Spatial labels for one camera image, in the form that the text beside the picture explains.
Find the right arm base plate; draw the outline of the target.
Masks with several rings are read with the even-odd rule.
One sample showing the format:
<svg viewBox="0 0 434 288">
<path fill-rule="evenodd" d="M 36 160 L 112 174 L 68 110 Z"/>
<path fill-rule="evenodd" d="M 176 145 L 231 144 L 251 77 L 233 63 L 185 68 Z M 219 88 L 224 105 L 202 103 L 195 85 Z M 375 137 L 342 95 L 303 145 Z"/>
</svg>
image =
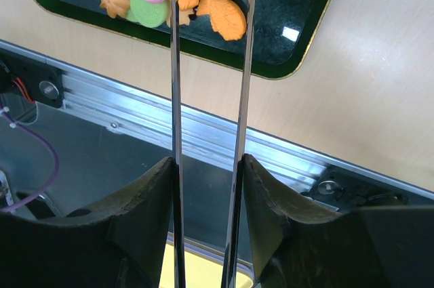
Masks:
<svg viewBox="0 0 434 288">
<path fill-rule="evenodd" d="M 409 204 L 408 196 L 394 187 L 337 167 L 327 168 L 302 195 L 342 213 L 359 207 Z"/>
</svg>

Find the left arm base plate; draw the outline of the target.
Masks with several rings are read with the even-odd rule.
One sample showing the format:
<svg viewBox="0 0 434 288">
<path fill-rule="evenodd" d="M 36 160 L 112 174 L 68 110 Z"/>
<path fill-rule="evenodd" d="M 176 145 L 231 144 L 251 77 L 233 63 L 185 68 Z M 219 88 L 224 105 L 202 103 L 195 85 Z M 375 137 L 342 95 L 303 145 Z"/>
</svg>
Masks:
<svg viewBox="0 0 434 288">
<path fill-rule="evenodd" d="M 17 94 L 31 104 L 60 108 L 62 73 L 44 62 L 1 49 L 1 94 L 6 93 Z"/>
</svg>

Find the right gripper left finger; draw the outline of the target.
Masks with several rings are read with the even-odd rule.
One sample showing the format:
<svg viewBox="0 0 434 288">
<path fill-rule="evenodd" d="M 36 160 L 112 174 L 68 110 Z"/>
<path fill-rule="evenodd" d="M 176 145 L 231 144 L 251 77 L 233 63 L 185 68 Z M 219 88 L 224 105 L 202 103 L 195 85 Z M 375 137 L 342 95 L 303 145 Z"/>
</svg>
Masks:
<svg viewBox="0 0 434 288">
<path fill-rule="evenodd" d="M 65 217 L 1 215 L 2 287 L 157 287 L 174 160 Z"/>
</svg>

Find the metal tongs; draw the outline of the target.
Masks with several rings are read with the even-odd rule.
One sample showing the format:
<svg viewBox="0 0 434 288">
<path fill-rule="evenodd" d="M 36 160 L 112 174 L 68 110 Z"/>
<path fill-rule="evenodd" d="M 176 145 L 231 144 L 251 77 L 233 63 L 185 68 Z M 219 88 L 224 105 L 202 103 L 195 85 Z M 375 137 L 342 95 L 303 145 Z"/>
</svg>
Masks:
<svg viewBox="0 0 434 288">
<path fill-rule="evenodd" d="M 235 287 L 237 276 L 237 250 L 239 239 L 239 219 L 243 185 L 243 155 L 247 132 L 248 102 L 250 79 L 252 75 L 252 54 L 254 47 L 255 1 L 250 0 L 247 16 L 246 45 L 244 53 L 239 115 L 235 156 L 233 161 L 233 178 L 231 182 L 231 199 L 227 224 L 224 264 L 222 270 L 222 287 Z M 186 286 L 184 256 L 184 203 L 182 182 L 182 117 L 180 84 L 180 37 L 179 7 L 177 0 L 170 0 L 171 33 L 171 74 L 172 74 L 172 155 L 176 162 L 174 169 L 174 283 L 176 287 Z"/>
</svg>

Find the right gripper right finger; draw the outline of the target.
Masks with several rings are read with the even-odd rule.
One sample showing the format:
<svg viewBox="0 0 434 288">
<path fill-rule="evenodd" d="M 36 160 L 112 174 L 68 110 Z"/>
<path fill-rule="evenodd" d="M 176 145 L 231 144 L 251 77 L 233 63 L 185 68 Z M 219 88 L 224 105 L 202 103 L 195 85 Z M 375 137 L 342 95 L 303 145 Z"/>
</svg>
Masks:
<svg viewBox="0 0 434 288">
<path fill-rule="evenodd" d="M 432 206 L 338 213 L 243 157 L 255 280 L 262 287 L 432 287 Z"/>
</svg>

